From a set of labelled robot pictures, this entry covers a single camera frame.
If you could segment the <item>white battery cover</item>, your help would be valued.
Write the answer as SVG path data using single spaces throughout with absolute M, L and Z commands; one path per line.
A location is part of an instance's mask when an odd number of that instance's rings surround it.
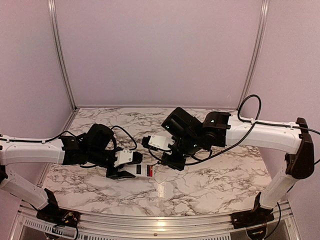
M 162 182 L 164 182 L 167 179 L 166 175 L 157 175 L 154 177 L 154 180 L 157 184 L 161 184 Z

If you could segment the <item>white red remote control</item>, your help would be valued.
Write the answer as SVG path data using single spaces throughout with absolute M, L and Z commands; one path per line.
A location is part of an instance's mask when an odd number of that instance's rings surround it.
M 153 166 L 145 163 L 132 164 L 124 166 L 121 171 L 127 171 L 133 175 L 135 178 L 153 178 Z

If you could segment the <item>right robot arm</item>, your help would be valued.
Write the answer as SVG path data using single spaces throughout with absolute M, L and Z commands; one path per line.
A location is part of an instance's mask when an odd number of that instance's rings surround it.
M 188 165 L 187 158 L 194 158 L 200 150 L 210 151 L 212 147 L 221 147 L 227 152 L 243 144 L 285 153 L 285 166 L 266 189 L 257 194 L 253 208 L 231 215 L 235 229 L 265 225 L 274 220 L 273 209 L 278 200 L 315 170 L 314 143 L 304 118 L 279 123 L 212 111 L 199 121 L 178 107 L 161 126 L 172 135 L 174 143 L 168 145 L 171 153 L 163 153 L 160 163 L 179 171 Z

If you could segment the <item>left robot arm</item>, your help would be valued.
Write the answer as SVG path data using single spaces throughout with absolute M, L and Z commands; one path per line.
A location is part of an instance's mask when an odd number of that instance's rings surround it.
M 141 153 L 117 146 L 114 132 L 103 124 L 93 124 L 89 131 L 73 135 L 64 131 L 50 139 L 0 138 L 0 188 L 29 203 L 36 217 L 56 226 L 76 228 L 79 212 L 59 207 L 47 188 L 40 188 L 9 169 L 10 164 L 54 163 L 59 165 L 93 165 L 106 169 L 110 179 L 135 178 L 123 170 L 125 165 L 140 164 Z

